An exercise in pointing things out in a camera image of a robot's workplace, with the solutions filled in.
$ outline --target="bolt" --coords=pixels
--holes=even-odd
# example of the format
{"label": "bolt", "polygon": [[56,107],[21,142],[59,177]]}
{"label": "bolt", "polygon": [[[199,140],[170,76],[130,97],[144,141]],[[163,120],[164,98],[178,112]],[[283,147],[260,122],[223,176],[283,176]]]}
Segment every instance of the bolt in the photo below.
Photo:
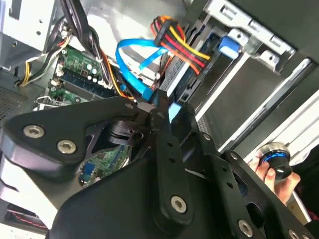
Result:
{"label": "bolt", "polygon": [[183,198],[179,196],[172,196],[172,198],[170,199],[170,204],[178,213],[186,212],[187,206]]}
{"label": "bolt", "polygon": [[133,108],[134,108],[134,107],[133,107],[131,104],[129,104],[129,103],[126,103],[125,106],[126,106],[127,108],[130,108],[130,109],[133,109]]}
{"label": "bolt", "polygon": [[37,125],[28,125],[24,127],[23,133],[30,138],[41,138],[44,136],[44,129]]}
{"label": "bolt", "polygon": [[204,138],[207,139],[207,140],[210,140],[210,137],[207,134],[204,134]]}
{"label": "bolt", "polygon": [[239,220],[238,226],[239,226],[239,229],[242,231],[242,233],[245,234],[245,236],[247,236],[249,238],[251,238],[253,236],[253,230],[251,229],[251,227],[249,226],[249,224],[246,221]]}
{"label": "bolt", "polygon": [[163,119],[165,118],[165,116],[163,115],[162,112],[158,112],[158,116],[161,117],[161,118],[163,118]]}
{"label": "bolt", "polygon": [[293,230],[289,229],[288,233],[292,239],[299,239],[299,236]]}
{"label": "bolt", "polygon": [[236,155],[236,154],[234,154],[234,153],[230,153],[230,156],[231,156],[233,159],[235,159],[235,160],[237,160],[237,159],[238,159],[237,155]]}
{"label": "bolt", "polygon": [[72,141],[69,140],[61,140],[57,145],[58,150],[61,153],[72,154],[76,151],[76,145]]}

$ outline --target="silver metal frame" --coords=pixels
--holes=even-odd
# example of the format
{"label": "silver metal frame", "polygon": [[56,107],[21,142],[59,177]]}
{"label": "silver metal frame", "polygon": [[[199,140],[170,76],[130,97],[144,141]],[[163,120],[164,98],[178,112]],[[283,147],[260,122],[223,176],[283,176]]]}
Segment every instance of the silver metal frame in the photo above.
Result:
{"label": "silver metal frame", "polygon": [[19,20],[9,15],[11,0],[0,9],[1,31],[13,39],[43,51],[56,7],[55,0],[22,1]]}
{"label": "silver metal frame", "polygon": [[288,117],[265,140],[252,150],[244,160],[251,161],[256,150],[269,142],[282,142],[288,148],[290,165],[302,163],[310,150],[319,144],[319,91]]}
{"label": "silver metal frame", "polygon": [[249,118],[229,137],[229,139],[218,149],[223,151],[224,148],[232,141],[234,141],[254,120],[264,111],[267,111],[272,105],[274,99],[278,99],[282,96],[291,85],[294,84],[297,76],[311,63],[311,60],[303,60],[297,68],[287,77],[275,90],[268,96],[267,99],[249,116]]}
{"label": "silver metal frame", "polygon": [[212,0],[206,5],[205,10],[226,26],[247,31],[280,55],[285,51],[290,54],[295,53],[295,49],[290,45],[229,1]]}

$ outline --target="orange wire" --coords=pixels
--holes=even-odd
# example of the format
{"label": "orange wire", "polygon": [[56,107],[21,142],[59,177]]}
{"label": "orange wire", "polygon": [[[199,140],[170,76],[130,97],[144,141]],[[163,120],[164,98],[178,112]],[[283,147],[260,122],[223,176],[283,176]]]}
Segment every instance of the orange wire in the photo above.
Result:
{"label": "orange wire", "polygon": [[102,51],[102,53],[103,53],[103,54],[102,54],[102,55],[103,55],[103,59],[104,59],[104,61],[106,62],[108,68],[109,68],[110,75],[111,75],[111,78],[112,78],[112,81],[113,81],[113,85],[114,85],[114,87],[116,88],[116,91],[119,93],[120,96],[123,96],[123,97],[126,97],[126,98],[130,99],[130,100],[133,100],[134,97],[126,96],[126,95],[121,91],[121,89],[119,89],[119,87],[118,87],[118,85],[117,85],[117,83],[116,83],[116,81],[115,81],[115,78],[114,78],[114,75],[113,75],[113,72],[112,72],[111,65],[110,65],[110,63],[109,63],[109,61],[108,61],[108,57],[107,57],[107,55],[105,55],[105,53],[104,53],[104,51],[103,51],[102,49],[101,49],[101,51]]}
{"label": "orange wire", "polygon": [[[164,23],[165,20],[169,20],[169,19],[174,19],[174,18],[171,17],[171,16],[165,16],[165,15],[160,17],[160,20],[162,21],[162,23]],[[183,29],[181,28],[181,26],[179,25],[179,23],[177,24],[177,28],[178,28],[178,30],[180,32],[180,35],[181,35],[181,38],[182,38],[183,42],[186,42],[185,33],[184,33]]]}
{"label": "orange wire", "polygon": [[[151,31],[153,33],[154,36],[156,36],[157,34],[155,33],[153,24],[151,24]],[[165,47],[166,49],[170,50],[175,56],[179,57],[181,60],[187,62],[189,64],[189,66],[195,71],[196,74],[199,74],[199,70],[196,68],[195,65],[193,65],[187,58],[183,57],[182,55],[180,55],[179,53],[177,53],[177,51],[174,51],[173,49],[171,49],[169,46],[167,46],[165,43],[161,42],[161,45],[163,47]]]}

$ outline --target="hand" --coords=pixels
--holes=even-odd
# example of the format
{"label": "hand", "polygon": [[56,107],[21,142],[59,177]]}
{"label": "hand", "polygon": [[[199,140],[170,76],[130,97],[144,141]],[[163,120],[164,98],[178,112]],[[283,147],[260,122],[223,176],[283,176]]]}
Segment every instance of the hand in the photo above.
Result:
{"label": "hand", "polygon": [[293,190],[300,182],[300,176],[297,173],[292,173],[283,182],[275,185],[276,172],[273,168],[269,168],[269,163],[264,162],[258,167],[259,158],[255,157],[249,166],[258,175],[258,177],[265,182],[265,184],[273,191],[276,196],[286,205],[291,197]]}

